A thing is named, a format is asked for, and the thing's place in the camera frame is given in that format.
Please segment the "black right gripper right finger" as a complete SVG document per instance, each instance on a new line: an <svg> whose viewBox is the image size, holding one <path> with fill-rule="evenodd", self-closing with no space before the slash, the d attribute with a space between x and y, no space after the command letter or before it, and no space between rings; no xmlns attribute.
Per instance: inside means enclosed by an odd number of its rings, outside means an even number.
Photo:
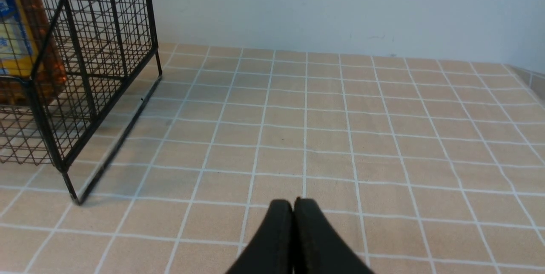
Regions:
<svg viewBox="0 0 545 274"><path fill-rule="evenodd" d="M335 231L317 202L294 204L295 274L373 274Z"/></svg>

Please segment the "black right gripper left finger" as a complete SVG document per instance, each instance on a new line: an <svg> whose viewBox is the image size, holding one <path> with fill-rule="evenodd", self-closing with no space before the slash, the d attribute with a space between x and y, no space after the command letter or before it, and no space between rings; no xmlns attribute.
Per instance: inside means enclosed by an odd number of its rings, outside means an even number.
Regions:
<svg viewBox="0 0 545 274"><path fill-rule="evenodd" d="M284 199L272 200L261 225L228 274L291 274L293 210Z"/></svg>

